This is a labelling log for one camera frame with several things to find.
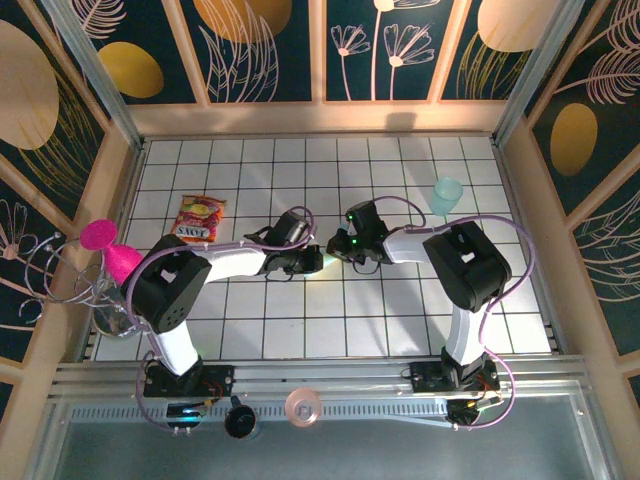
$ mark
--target dark teal wallpaper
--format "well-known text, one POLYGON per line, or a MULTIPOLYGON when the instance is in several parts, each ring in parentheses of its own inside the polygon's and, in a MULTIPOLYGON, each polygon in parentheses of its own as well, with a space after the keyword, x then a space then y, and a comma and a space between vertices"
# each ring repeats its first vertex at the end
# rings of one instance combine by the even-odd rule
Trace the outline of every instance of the dark teal wallpaper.
MULTIPOLYGON (((523 4, 522 0, 513 0, 513 2, 523 4)), ((490 8, 492 3, 496 2, 486 2, 485 8, 490 8)), ((483 0, 473 0, 471 3, 442 92, 443 100, 505 100, 509 97, 529 58, 530 50, 498 51, 483 42, 478 24, 482 4, 483 0)), ((490 14, 497 18, 499 13, 491 12, 490 14)), ((508 21, 508 18, 505 18, 503 24, 508 21)), ((500 23, 496 26, 496 28, 506 27, 508 25, 501 26, 500 23)))
POLYGON ((12 391, 13 385, 0 382, 0 423, 2 423, 2 417, 4 417, 4 412, 7 410, 7 405, 9 405, 9 397, 11 397, 12 391))
POLYGON ((630 377, 629 385, 631 385, 631 391, 633 392, 633 396, 636 398, 638 408, 640 408, 640 375, 630 377))
POLYGON ((640 141, 638 25, 637 2, 611 2, 533 126, 567 214, 640 141))
POLYGON ((195 102, 160 0, 73 0, 71 6, 125 103, 195 102))
POLYGON ((618 353, 640 350, 640 172, 573 234, 618 353))
POLYGON ((311 100, 307 0, 181 0, 213 103, 311 100))
MULTIPOLYGON (((0 180, 0 357, 24 360, 41 312, 40 303, 26 287, 25 268, 36 245, 55 231, 47 219, 0 180)), ((54 245, 63 242, 64 237, 54 245)), ((39 250, 28 269, 31 286, 43 294, 43 269, 48 258, 49 254, 39 250)), ((55 267, 56 262, 51 262, 48 271, 55 272, 55 267)))
POLYGON ((328 0, 327 100, 427 99, 453 0, 384 3, 328 0))
POLYGON ((547 84, 549 83, 549 79, 553 75, 553 72, 555 72, 556 68, 558 68, 558 64, 562 61, 562 58, 564 57, 565 53, 567 53, 567 49, 569 48, 569 46, 571 45, 571 42, 573 41, 576 34, 582 27, 584 20, 587 18, 587 15, 589 15, 589 12, 591 11, 595 3, 596 3, 596 0, 585 0, 575 25, 569 32, 569 35, 567 35, 567 38, 562 44, 562 48, 558 52, 558 55, 556 55, 556 59, 554 60, 551 67, 549 67, 549 70, 547 71, 545 77, 540 82, 540 85, 538 86, 538 88, 536 88, 536 91, 531 97, 531 100, 527 104, 527 108, 525 108, 524 113, 527 117, 531 114, 533 107, 536 106, 536 103, 538 102, 538 99, 540 98, 540 95, 542 94, 542 92, 544 92, 544 89, 547 87, 547 84))
POLYGON ((16 2, 0 10, 0 70, 0 155, 73 219, 104 132, 16 2))

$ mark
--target snack bag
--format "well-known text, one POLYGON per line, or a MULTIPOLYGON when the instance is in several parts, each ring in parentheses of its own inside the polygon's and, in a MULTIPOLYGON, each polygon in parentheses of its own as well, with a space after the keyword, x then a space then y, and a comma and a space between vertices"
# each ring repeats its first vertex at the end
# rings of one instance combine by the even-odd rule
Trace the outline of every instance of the snack bag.
POLYGON ((212 243, 227 202, 204 195, 183 195, 171 233, 187 243, 212 243))

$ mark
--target glass panel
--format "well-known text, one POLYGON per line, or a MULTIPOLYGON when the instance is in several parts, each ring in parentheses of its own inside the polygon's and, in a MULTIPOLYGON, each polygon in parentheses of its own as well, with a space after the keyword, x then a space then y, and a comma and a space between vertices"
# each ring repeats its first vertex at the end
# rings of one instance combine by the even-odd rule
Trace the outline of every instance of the glass panel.
POLYGON ((389 420, 220 424, 172 438, 147 424, 72 423, 56 479, 593 478, 568 396, 520 398, 507 420, 454 432, 389 420))

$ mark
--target yellow oval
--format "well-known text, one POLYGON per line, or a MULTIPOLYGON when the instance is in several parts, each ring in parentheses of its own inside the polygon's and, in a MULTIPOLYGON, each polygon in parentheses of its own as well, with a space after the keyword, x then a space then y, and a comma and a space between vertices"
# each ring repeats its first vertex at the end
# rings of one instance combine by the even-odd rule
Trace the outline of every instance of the yellow oval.
POLYGON ((551 131, 551 163, 570 177, 587 164, 598 139, 598 120, 589 107, 571 103, 564 107, 551 131))
POLYGON ((164 76, 158 62, 133 43, 110 43, 100 49, 98 57, 113 83, 125 95, 149 98, 164 87, 164 76))
POLYGON ((482 0, 478 33, 499 52, 524 52, 538 45, 560 0, 482 0))
MULTIPOLYGON (((249 32, 250 25, 245 0, 194 0, 193 3, 204 23, 217 35, 232 42, 246 43, 247 35, 243 30, 249 32)), ((284 30, 291 18, 291 0, 246 0, 246 3, 258 21, 260 17, 264 18, 274 37, 284 30)))
POLYGON ((0 138, 14 147, 44 145, 58 123, 53 67, 29 36, 0 20, 0 138))

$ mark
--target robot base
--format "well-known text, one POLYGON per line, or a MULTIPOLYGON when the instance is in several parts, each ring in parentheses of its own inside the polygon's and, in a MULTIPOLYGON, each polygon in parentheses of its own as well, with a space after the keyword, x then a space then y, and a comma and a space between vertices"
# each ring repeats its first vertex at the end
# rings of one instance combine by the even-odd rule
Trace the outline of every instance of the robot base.
POLYGON ((491 390, 500 390, 496 365, 486 353, 462 366, 443 348, 440 362, 413 362, 409 367, 414 393, 484 392, 484 383, 491 390))
POLYGON ((181 376, 174 375, 164 365, 150 365, 144 397, 193 398, 230 397, 235 368, 231 365, 202 365, 202 360, 181 376))

